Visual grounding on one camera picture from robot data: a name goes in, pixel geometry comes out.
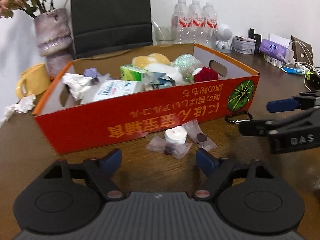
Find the green juice box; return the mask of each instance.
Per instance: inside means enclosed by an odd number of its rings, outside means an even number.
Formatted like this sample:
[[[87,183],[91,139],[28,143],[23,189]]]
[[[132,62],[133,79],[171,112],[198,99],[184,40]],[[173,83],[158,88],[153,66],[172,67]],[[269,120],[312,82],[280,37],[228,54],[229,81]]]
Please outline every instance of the green juice box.
[[[133,65],[124,65],[120,67],[121,79],[129,81],[141,81],[143,73],[146,71]]]

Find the gray grip surface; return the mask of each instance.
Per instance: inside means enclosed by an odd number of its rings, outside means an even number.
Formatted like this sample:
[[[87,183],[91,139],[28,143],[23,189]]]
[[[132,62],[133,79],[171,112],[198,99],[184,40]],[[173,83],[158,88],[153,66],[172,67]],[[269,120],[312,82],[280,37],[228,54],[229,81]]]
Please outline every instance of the gray grip surface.
[[[255,236],[224,223],[209,203],[186,193],[138,193],[109,202],[87,226],[63,235],[21,232],[16,240],[303,240],[295,232]]]

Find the yellow mug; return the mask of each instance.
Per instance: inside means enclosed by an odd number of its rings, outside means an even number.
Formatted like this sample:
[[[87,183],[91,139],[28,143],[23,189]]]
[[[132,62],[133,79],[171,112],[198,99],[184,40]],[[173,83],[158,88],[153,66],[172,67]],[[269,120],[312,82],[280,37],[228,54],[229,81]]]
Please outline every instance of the yellow mug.
[[[21,99],[32,94],[40,95],[47,90],[50,82],[44,63],[28,68],[21,73],[21,79],[17,83],[17,97]]]

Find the wrapped candy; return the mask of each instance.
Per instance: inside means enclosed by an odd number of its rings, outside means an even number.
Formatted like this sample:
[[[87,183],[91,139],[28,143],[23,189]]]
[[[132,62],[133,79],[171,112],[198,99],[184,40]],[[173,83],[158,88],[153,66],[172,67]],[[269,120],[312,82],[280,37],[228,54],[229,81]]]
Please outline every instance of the wrapped candy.
[[[176,159],[181,159],[188,153],[191,146],[191,143],[168,143],[165,139],[161,139],[159,136],[156,135],[147,145],[146,149],[154,152],[163,153],[165,155],[172,155]]]
[[[217,145],[203,133],[197,119],[184,123],[182,127],[186,129],[187,134],[198,145],[199,148],[202,148],[207,152],[217,148]]]

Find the chair backrest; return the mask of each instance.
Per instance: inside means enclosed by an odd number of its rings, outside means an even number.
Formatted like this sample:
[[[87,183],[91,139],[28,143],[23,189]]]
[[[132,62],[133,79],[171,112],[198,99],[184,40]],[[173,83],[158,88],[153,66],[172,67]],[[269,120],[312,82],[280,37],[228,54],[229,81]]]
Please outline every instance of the chair backrest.
[[[152,45],[150,0],[71,0],[77,58]]]

